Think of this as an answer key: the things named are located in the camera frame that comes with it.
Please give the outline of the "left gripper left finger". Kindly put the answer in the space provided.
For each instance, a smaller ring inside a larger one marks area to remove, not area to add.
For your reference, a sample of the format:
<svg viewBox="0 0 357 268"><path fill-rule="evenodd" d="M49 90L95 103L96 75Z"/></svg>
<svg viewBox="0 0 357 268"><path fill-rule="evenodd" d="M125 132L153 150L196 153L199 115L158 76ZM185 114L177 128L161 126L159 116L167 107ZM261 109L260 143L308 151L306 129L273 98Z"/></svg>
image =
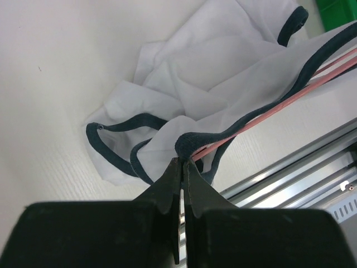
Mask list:
<svg viewBox="0 0 357 268"><path fill-rule="evenodd" d="M131 201L41 202L21 214L6 267L174 267L180 262L181 161Z"/></svg>

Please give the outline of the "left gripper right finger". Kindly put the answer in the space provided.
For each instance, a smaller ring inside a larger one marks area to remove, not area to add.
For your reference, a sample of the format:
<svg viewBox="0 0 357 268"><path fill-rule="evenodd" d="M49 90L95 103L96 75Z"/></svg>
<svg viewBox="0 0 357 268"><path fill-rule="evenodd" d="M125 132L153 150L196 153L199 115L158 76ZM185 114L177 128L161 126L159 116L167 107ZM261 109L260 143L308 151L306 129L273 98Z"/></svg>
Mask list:
<svg viewBox="0 0 357 268"><path fill-rule="evenodd" d="M318 209L238 208L182 168L188 267L353 267L336 220Z"/></svg>

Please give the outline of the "white navy-trimmed tank top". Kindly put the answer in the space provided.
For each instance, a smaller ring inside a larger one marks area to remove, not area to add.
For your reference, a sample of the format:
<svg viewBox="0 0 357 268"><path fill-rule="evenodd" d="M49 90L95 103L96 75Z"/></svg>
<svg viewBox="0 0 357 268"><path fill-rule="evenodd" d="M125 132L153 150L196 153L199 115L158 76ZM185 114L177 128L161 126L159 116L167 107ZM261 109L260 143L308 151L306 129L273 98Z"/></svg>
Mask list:
<svg viewBox="0 0 357 268"><path fill-rule="evenodd" d="M356 44L350 22L290 45L307 19L295 1L207 1L170 39L144 45L133 81L84 127L99 175L153 184L171 159L189 159L275 110Z"/></svg>

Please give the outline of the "pink wire hanger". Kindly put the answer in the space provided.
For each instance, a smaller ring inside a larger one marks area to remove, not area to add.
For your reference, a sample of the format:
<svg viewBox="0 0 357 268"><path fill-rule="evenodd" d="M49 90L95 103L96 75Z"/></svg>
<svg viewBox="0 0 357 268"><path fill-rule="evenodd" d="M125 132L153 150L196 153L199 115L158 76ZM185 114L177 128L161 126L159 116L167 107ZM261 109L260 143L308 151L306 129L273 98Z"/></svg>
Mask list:
<svg viewBox="0 0 357 268"><path fill-rule="evenodd" d="M314 91L318 87L333 80L333 78L336 78L338 75L342 74L344 71L347 71L349 68L351 68L355 65L356 65L356 48L353 48L349 52L345 53L344 55L341 55L339 58L335 59L334 61L330 62L329 64L327 64L326 66L324 66L323 68L321 68L317 72L315 72L313 77L317 77L317 78L314 79L313 82L310 83L307 87L303 88L300 92L298 92L295 95L284 100L282 103L275 106L268 112L251 120L237 133L235 133L235 134L231 135L230 137L225 138L221 141L212 143L211 145L204 147L201 151L196 152L195 154L192 155L192 157L191 157L192 160L197 161L197 160L203 158L204 156L208 155L209 153L211 153L212 151L217 149L219 146L232 140L233 138L235 138L237 135L241 134L242 132L256 126L257 124L261 123L265 119L269 118L270 116L274 115L275 113L277 113L280 110L284 109L285 107L289 106L296 100L304 97L308 93Z"/></svg>

